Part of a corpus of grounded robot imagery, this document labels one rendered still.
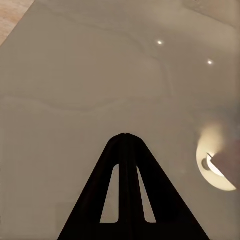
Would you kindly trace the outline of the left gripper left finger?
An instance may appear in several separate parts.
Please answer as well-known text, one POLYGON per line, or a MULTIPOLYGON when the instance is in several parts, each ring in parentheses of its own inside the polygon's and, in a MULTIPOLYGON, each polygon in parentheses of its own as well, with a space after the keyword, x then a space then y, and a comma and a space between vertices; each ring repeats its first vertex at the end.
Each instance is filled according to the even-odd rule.
POLYGON ((58 240, 133 240, 126 133, 109 140, 58 240), (118 222, 100 223, 119 164, 118 222))

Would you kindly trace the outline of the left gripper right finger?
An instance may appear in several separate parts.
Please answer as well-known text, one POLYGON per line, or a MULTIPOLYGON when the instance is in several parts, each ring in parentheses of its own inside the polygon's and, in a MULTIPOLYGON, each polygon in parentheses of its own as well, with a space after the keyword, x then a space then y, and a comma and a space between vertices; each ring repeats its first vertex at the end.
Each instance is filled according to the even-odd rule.
POLYGON ((126 133, 133 240, 210 240, 145 142, 126 133), (156 223, 145 220, 139 168, 156 223))

